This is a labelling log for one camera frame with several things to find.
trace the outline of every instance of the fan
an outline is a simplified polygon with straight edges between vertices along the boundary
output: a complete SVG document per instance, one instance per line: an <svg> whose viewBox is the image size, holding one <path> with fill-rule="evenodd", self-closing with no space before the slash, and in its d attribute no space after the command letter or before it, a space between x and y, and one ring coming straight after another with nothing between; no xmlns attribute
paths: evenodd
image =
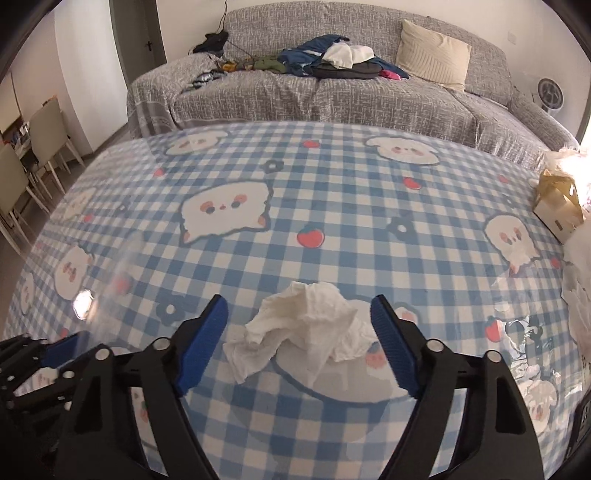
<svg viewBox="0 0 591 480"><path fill-rule="evenodd" d="M542 103L541 107L552 116L564 105L564 95L554 80L541 79L538 82L538 95Z"/></svg>

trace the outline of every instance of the beige chair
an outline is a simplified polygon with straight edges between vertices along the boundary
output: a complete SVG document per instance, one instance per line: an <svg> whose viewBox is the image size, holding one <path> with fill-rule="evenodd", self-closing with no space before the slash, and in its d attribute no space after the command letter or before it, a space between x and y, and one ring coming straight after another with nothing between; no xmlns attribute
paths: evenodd
<svg viewBox="0 0 591 480"><path fill-rule="evenodd" d="M49 209L43 205L41 200L39 200L39 198L29 188L29 179L27 178L27 174L25 173L25 170L22 167L17 154L10 145L4 145L0 149L0 212L12 219L12 223L14 223L18 233L20 233L26 242L31 245L30 240L25 235L25 232L18 221L21 220L30 231L32 231L31 227L28 225L28 223L26 223L25 219L21 216L18 210L14 210L14 206L16 205L18 199L25 192L27 192L31 198L35 200L36 204L39 205L41 210L49 214ZM18 245L4 225L1 225L1 222L0 227L0 231L8 243L13 247L13 249L16 250L19 255L22 256Z"/></svg>
<svg viewBox="0 0 591 480"><path fill-rule="evenodd" d="M37 171L46 165L49 165L58 188L63 194L66 194L60 179L57 178L51 160L54 159L55 155L58 154L63 147L68 147L76 157L78 163L84 168L86 168L86 166L84 165L82 157L74 147L74 144L68 139L64 119L61 116L60 104L56 98L49 100L41 110L37 111L33 117L31 117L31 120L29 121L29 134L31 136L31 148L39 160L39 164L35 171L37 180L39 180ZM70 169L67 167L61 154L60 158L63 162L62 164L65 165L66 170L69 172Z"/></svg>

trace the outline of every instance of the gingham pattern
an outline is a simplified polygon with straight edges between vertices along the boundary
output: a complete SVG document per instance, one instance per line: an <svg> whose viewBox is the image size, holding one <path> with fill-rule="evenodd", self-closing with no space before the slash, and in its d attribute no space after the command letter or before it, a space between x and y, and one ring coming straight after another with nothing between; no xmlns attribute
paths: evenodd
<svg viewBox="0 0 591 480"><path fill-rule="evenodd" d="M228 136L196 153L165 153L177 139L210 129ZM440 164L420 167L387 160L376 147L365 145L369 138L392 136L434 147ZM266 173L262 167L269 160L284 162L283 170ZM155 176L156 171L162 175ZM483 323L489 315L499 316L495 306L505 302L506 319L538 315L548 367L555 371L558 405L539 438L549 475L563 458L569 415L581 397L573 388L580 381L580 360L560 297L561 271L552 262L561 258L561 247L531 212L527 181L534 176L458 144L359 125L220 125L117 145L88 168L46 224L23 270L23 278L27 272L34 276L34 303L24 316L21 278L4 335L28 331L55 340L63 329L85 328L71 302L55 292L56 265L71 244L78 244L93 255L83 287L101 291L134 231L142 232L145 246L128 270L132 289L98 316L98 340L132 349L169 336L178 326L159 318L159 302L176 303L186 319L220 293L228 300L230 323L243 325L262 299L299 280L334 283L349 299L369 300L382 293L392 303L407 303L419 312L426 337L481 355L496 347L486 340ZM405 187L405 177L423 188ZM265 180L272 186L270 230L179 246L182 200L235 179ZM96 193L84 212L63 221L66 203L91 187ZM483 232L498 213L519 216L540 251L519 278L507 278L507 262ZM418 244L403 243L387 230L396 216L412 221ZM297 232L309 224L324 231L322 247L307 249L296 241ZM553 349L548 348L550 339ZM460 396L434 472L445 468L453 452ZM408 397L365 406L321 400L275 362L236 385L220 345L185 401L220 477L250 480L375 480L414 404Z"/></svg>

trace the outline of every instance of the beige pillow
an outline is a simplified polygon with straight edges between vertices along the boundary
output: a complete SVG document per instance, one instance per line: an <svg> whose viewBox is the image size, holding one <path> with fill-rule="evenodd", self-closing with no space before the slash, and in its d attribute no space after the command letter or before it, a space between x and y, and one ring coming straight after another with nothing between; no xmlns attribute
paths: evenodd
<svg viewBox="0 0 591 480"><path fill-rule="evenodd" d="M396 65L425 80L464 91L472 47L456 38L402 21Z"/></svg>

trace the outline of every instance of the metal bolt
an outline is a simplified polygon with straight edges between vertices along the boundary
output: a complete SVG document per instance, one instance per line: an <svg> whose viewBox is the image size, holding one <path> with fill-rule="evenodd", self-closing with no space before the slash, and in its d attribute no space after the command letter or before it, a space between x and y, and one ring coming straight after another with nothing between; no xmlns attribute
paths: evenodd
<svg viewBox="0 0 591 480"><path fill-rule="evenodd" d="M170 340L168 340L167 338L158 338L156 339L156 341L153 343L154 346L154 350L166 350L169 346L170 346Z"/></svg>
<svg viewBox="0 0 591 480"><path fill-rule="evenodd" d="M95 353L95 358L97 360L105 360L109 357L111 352L109 352L106 348L101 348L98 352Z"/></svg>
<svg viewBox="0 0 591 480"><path fill-rule="evenodd" d="M496 350L490 350L486 353L487 358L494 363L499 363L501 360L503 360L503 357L501 357L501 354L499 352L497 352Z"/></svg>
<svg viewBox="0 0 591 480"><path fill-rule="evenodd" d="M432 352L442 352L443 344L439 340L432 339L427 342L427 348Z"/></svg>

